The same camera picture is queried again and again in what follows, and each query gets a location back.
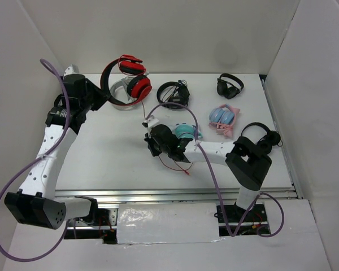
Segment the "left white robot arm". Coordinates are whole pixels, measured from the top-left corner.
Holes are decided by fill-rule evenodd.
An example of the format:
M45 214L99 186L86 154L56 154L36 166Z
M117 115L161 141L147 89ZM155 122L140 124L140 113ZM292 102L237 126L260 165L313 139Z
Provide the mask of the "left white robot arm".
M93 225L100 217L98 203L86 196L56 198L55 188L66 154L74 143L89 111L107 101L102 91L81 74L63 77L67 96L59 95L48 112L45 134L30 168L15 193L8 192L4 203L20 224L58 229L66 220L80 218Z

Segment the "red black headphones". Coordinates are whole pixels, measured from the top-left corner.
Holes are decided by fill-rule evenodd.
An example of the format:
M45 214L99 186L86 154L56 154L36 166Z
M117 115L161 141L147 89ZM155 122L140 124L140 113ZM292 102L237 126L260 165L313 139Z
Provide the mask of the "red black headphones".
M116 106L129 107L142 102L149 95L152 90L152 85L150 79L146 75L146 68L142 65L142 62L141 59L135 56L124 54L109 63L103 70L100 79L100 87L105 93L108 93L108 101L110 103ZM112 69L116 65L119 67L121 73L134 76L125 87L127 95L134 99L132 102L124 103L119 101L110 93L109 77Z

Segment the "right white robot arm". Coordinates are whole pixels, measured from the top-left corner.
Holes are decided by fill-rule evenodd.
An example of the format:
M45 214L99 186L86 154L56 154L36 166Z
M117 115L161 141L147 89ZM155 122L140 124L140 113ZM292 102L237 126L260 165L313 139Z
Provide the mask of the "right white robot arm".
M143 126L147 128L145 141L152 156L166 154L176 162L227 166L240 184L234 208L236 217L247 221L254 215L252 203L272 165L271 158L259 146L243 136L234 142L196 141L188 137L177 138L164 124Z

